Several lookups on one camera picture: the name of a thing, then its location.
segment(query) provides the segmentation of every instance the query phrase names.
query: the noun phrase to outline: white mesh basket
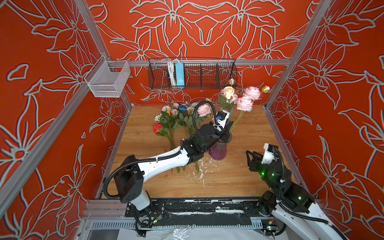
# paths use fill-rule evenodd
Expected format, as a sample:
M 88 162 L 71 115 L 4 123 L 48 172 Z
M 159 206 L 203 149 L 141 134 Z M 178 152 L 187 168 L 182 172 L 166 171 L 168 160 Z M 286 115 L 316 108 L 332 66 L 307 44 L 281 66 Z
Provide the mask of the white mesh basket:
M 125 62 L 120 72 L 111 71 L 108 61 L 101 62 L 101 67 L 87 81 L 89 89 L 95 97 L 118 98 L 124 89 L 125 83 L 131 73 L 128 62 Z

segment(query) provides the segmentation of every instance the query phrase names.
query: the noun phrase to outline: black wire basket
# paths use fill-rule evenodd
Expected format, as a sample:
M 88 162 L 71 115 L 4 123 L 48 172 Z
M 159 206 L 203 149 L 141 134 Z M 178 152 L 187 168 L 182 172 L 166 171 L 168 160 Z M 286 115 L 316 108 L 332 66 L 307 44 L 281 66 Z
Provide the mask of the black wire basket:
M 184 64 L 183 86 L 173 86 L 170 81 L 169 60 L 179 60 Z M 235 59 L 224 58 L 150 58 L 148 69 L 151 89 L 222 89 L 229 86 L 229 80 L 235 80 L 237 86 L 237 68 Z

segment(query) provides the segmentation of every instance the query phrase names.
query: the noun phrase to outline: yellow rose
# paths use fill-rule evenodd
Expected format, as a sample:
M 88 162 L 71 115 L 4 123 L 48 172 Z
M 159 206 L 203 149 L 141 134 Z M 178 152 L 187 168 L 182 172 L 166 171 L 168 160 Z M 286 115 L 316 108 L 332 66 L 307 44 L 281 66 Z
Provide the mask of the yellow rose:
M 223 96 L 227 99 L 231 99 L 234 94 L 235 94 L 235 90 L 231 86 L 225 87 L 223 89 Z

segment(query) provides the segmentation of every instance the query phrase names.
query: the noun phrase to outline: blue flower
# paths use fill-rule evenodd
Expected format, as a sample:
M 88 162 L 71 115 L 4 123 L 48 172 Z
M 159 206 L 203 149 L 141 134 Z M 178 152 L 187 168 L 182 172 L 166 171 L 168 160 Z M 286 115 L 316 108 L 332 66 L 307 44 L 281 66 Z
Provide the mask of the blue flower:
M 179 105 L 179 109 L 180 109 L 181 111 L 185 111 L 185 110 L 187 109 L 187 107 L 184 106 L 184 105 Z

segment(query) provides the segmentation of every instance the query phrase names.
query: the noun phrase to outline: wire basket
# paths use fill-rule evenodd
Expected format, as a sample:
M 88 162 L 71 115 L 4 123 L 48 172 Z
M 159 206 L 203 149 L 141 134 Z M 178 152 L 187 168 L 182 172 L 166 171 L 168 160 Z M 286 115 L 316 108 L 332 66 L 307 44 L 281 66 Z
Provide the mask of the wire basket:
M 95 97 L 100 98 L 118 98 L 127 83 L 128 77 L 131 74 L 128 62 L 125 62 L 124 66 L 120 69 L 109 67 L 108 61 L 105 59 L 99 60 L 95 65 L 100 64 L 98 70 L 88 75 L 85 79 L 88 83 L 88 87 Z
M 184 64 L 184 84 L 171 84 L 168 61 L 180 61 Z M 237 86 L 237 68 L 235 59 L 222 58 L 151 58 L 149 59 L 148 80 L 151 89 L 222 89 L 229 86 L 233 78 Z

